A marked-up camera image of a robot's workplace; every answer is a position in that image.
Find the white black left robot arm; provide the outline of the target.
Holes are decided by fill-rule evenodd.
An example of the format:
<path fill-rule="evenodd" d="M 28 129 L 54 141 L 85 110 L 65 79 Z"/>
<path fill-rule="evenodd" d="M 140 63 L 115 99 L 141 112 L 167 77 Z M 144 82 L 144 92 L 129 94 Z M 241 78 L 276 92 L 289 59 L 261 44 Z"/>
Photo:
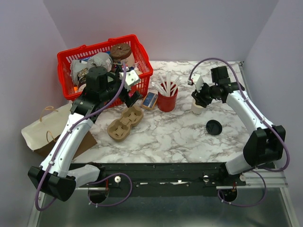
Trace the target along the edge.
<path fill-rule="evenodd" d="M 28 177 L 36 193 L 44 192 L 61 201 L 68 200 L 74 190 L 87 183 L 95 187 L 105 181 L 101 164 L 88 163 L 70 170 L 71 161 L 83 138 L 90 131 L 102 111 L 120 99 L 131 107 L 139 98 L 132 87 L 140 82 L 135 70 L 119 66 L 115 74 L 104 67 L 92 67 L 86 75 L 86 86 L 71 106 L 67 123 L 49 155 L 40 166 L 30 167 Z"/>

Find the black plastic cup lid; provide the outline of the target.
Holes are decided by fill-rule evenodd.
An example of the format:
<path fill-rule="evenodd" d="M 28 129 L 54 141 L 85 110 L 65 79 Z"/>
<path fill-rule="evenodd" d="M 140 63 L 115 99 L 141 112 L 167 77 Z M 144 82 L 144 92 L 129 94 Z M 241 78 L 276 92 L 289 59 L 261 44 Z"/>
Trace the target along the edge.
<path fill-rule="evenodd" d="M 208 134 L 216 136 L 222 133 L 222 125 L 217 120 L 209 120 L 206 125 L 206 131 Z"/>

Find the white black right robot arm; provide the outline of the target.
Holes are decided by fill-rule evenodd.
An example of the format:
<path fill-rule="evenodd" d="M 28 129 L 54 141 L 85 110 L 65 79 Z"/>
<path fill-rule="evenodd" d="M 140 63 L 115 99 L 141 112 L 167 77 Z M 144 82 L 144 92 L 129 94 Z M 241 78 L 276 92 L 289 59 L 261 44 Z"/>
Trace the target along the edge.
<path fill-rule="evenodd" d="M 235 175 L 252 168 L 280 160 L 286 131 L 274 125 L 256 108 L 240 82 L 232 82 L 227 67 L 211 69 L 213 84 L 204 82 L 202 76 L 191 77 L 188 83 L 195 86 L 192 97 L 195 104 L 206 108 L 213 100 L 226 103 L 240 118 L 250 137 L 242 154 L 226 162 L 218 173 L 218 181 L 229 185 Z"/>

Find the white paper coffee cup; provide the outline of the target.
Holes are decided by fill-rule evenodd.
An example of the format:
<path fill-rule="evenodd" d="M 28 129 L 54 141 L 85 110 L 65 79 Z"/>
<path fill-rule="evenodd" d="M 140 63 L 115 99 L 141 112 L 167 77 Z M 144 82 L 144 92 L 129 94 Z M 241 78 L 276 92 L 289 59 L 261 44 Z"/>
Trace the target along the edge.
<path fill-rule="evenodd" d="M 194 115 L 200 115 L 203 111 L 203 107 L 196 104 L 196 101 L 193 99 L 191 104 L 191 113 Z"/>

